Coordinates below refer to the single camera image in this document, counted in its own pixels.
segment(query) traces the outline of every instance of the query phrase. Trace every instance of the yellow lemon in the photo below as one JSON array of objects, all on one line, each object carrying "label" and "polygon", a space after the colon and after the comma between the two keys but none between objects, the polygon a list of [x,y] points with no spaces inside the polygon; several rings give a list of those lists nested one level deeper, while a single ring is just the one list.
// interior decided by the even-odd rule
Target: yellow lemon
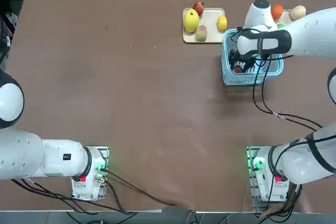
[{"label": "yellow lemon", "polygon": [[225,31],[227,27],[227,20],[224,15],[220,15],[217,20],[217,28],[219,31]]},{"label": "yellow lemon", "polygon": [[184,29],[189,33],[193,33],[196,31],[199,23],[198,13],[194,9],[187,10],[183,18]]}]

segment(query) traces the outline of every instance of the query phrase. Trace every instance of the tray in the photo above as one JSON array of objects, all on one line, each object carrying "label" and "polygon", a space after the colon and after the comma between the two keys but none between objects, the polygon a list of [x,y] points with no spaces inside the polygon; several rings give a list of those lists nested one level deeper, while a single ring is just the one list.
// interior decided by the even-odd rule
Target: tray
[{"label": "tray", "polygon": [[217,29],[217,19],[220,15],[225,15],[225,12],[222,8],[204,8],[203,14],[200,17],[199,26],[204,25],[208,31],[208,35],[206,37],[205,42],[199,42],[195,39],[195,33],[189,34],[184,31],[183,28],[183,19],[184,14],[187,10],[191,8],[186,8],[183,10],[182,14],[182,29],[183,29],[183,40],[186,43],[218,43],[221,44],[223,42],[223,34],[225,31],[220,32]]}]

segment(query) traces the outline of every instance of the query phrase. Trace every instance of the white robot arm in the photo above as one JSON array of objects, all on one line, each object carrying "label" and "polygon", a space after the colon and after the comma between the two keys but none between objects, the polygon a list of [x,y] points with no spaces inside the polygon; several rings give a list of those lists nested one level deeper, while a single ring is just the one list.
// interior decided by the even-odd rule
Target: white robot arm
[{"label": "white robot arm", "polygon": [[[237,39],[238,52],[249,58],[260,53],[308,57],[336,57],[336,8],[320,10],[280,29],[275,28],[267,1],[252,3]],[[336,70],[328,80],[330,97],[336,98]],[[336,173],[336,123],[289,144],[262,147],[253,162],[261,199],[285,201],[289,181],[309,183]],[[294,146],[294,143],[308,144]]]},{"label": "white robot arm", "polygon": [[262,41],[262,52],[268,54],[288,54],[309,57],[335,57],[336,36],[336,8],[320,10],[291,24],[275,29],[270,7],[264,8],[263,19],[260,10],[255,7],[255,1],[248,12],[245,27],[239,34],[237,48],[241,55],[252,56],[258,54],[258,43]]},{"label": "white robot arm", "polygon": [[22,115],[22,88],[0,70],[0,179],[72,177],[72,196],[82,200],[104,198],[108,147],[84,147],[72,140],[42,140],[10,129]]}]

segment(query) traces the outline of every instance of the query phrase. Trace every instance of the blue basket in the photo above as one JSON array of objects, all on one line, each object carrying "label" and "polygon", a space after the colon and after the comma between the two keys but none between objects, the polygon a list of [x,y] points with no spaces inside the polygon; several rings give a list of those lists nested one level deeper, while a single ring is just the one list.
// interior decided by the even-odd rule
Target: blue basket
[{"label": "blue basket", "polygon": [[[246,73],[234,73],[230,68],[229,64],[230,51],[232,49],[235,51],[237,50],[237,44],[231,41],[230,38],[236,32],[237,32],[236,29],[229,29],[223,36],[223,54],[221,59],[223,80],[226,85],[252,85],[254,84],[256,73],[259,68],[257,65],[249,69]],[[260,57],[257,56],[256,58],[257,58],[256,62],[260,64]],[[280,54],[272,55],[272,59],[275,58],[282,58],[282,55]],[[281,60],[272,60],[268,62],[270,62],[270,67],[266,75],[266,79],[280,75],[284,69],[284,63],[283,63],[284,61],[281,59]],[[266,62],[263,67],[261,67],[256,84],[262,84],[266,69],[268,67],[268,62]],[[241,68],[244,67],[243,62],[238,62],[238,65],[240,65]]]}]

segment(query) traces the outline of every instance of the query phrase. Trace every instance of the brown table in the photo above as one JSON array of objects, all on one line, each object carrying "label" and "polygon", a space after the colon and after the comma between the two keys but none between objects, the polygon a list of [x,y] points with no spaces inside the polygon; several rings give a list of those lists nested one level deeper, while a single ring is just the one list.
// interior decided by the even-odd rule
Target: brown table
[{"label": "brown table", "polygon": [[[259,112],[250,89],[226,88],[221,45],[183,43],[182,10],[195,1],[224,8],[234,28],[244,24],[253,0],[26,0],[8,64],[26,96],[16,127],[109,145],[114,171],[179,206],[240,211],[246,146],[287,143],[310,131]],[[335,3],[269,1],[304,5],[309,13]],[[267,81],[266,102],[323,125],[334,121],[326,82],[335,66],[336,59],[286,60],[282,75]],[[39,181],[71,192],[69,178]],[[336,213],[334,183],[304,185],[297,210]],[[163,207],[115,186],[126,209]],[[8,181],[0,188],[1,210],[68,209]],[[111,194],[104,203],[115,206]],[[252,211],[250,192],[244,211]]]}]

